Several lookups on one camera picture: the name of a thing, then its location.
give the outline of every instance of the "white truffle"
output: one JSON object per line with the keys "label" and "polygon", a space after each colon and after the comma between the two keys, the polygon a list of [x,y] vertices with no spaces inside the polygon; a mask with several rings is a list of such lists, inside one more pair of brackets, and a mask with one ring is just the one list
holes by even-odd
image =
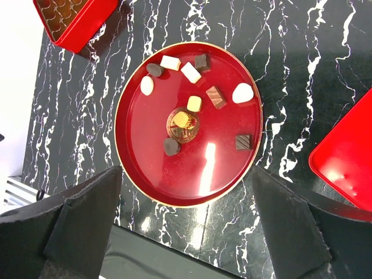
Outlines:
{"label": "white truffle", "polygon": [[190,83],[195,84],[202,78],[197,69],[194,68],[194,66],[190,62],[187,62],[186,65],[182,67],[181,72],[184,73]]}
{"label": "white truffle", "polygon": [[143,77],[141,80],[141,91],[146,96],[150,95],[153,91],[153,79],[149,76]]}
{"label": "white truffle", "polygon": [[245,103],[252,100],[254,95],[253,89],[249,84],[241,83],[232,93],[232,101],[234,103]]}
{"label": "white truffle", "polygon": [[179,58],[163,55],[160,65],[166,69],[178,71],[181,66],[181,60],[179,60]]}

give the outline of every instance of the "milk chocolate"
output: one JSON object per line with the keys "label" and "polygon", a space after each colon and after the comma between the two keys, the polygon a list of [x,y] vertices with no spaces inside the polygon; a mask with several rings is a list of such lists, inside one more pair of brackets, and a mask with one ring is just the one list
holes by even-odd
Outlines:
{"label": "milk chocolate", "polygon": [[202,54],[195,57],[195,68],[198,71],[207,71],[210,69],[210,57],[208,54]]}
{"label": "milk chocolate", "polygon": [[252,136],[237,135],[235,138],[235,147],[237,150],[252,149]]}
{"label": "milk chocolate", "polygon": [[226,101],[225,99],[223,98],[220,90],[215,87],[215,86],[212,86],[211,88],[209,88],[207,91],[206,91],[209,99],[212,101],[212,103],[214,104],[214,106],[216,107],[216,109],[220,109],[222,108],[224,105],[226,105]]}
{"label": "milk chocolate", "polygon": [[147,64],[146,70],[154,77],[160,77],[164,73],[164,68],[154,63]]}

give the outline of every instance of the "white chocolate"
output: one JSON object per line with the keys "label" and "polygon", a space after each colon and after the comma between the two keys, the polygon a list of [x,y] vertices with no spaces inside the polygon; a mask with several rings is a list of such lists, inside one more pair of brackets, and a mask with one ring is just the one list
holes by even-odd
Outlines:
{"label": "white chocolate", "polygon": [[249,84],[241,83],[232,93],[232,101],[234,103],[245,103],[252,100],[254,95],[253,89]]}
{"label": "white chocolate", "polygon": [[183,68],[181,69],[181,72],[183,72],[186,78],[191,83],[194,83],[194,84],[197,83],[198,80],[202,78],[198,70],[194,68],[194,66],[190,62],[187,62],[186,65],[183,66]]}
{"label": "white chocolate", "polygon": [[153,91],[153,79],[149,76],[143,77],[141,80],[141,91],[146,96],[150,95]]}
{"label": "white chocolate", "polygon": [[202,98],[198,96],[190,96],[187,102],[187,109],[190,112],[200,112],[202,108]]}
{"label": "white chocolate", "polygon": [[181,66],[181,60],[179,60],[179,58],[163,55],[160,65],[166,69],[178,71]]}

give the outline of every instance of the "white background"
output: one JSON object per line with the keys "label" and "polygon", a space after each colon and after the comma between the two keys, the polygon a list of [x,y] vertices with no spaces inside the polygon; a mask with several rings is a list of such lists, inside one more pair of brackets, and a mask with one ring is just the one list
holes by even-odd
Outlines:
{"label": "white background", "polygon": [[32,0],[1,5],[0,205],[7,176],[22,171],[43,32]]}

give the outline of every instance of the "square chocolate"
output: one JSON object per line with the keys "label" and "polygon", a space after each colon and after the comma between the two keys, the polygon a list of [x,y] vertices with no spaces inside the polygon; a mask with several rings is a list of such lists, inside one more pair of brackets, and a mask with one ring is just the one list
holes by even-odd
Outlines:
{"label": "square chocolate", "polygon": [[208,71],[210,69],[210,57],[208,54],[202,54],[195,57],[195,68],[198,71]]}
{"label": "square chocolate", "polygon": [[212,103],[214,104],[215,108],[216,109],[220,109],[222,108],[224,105],[226,105],[226,101],[225,99],[223,98],[220,90],[215,87],[215,86],[212,86],[211,88],[209,88],[207,91],[206,91],[209,99],[212,101]]}
{"label": "square chocolate", "polygon": [[252,149],[252,136],[237,135],[235,138],[235,147],[237,150]]}

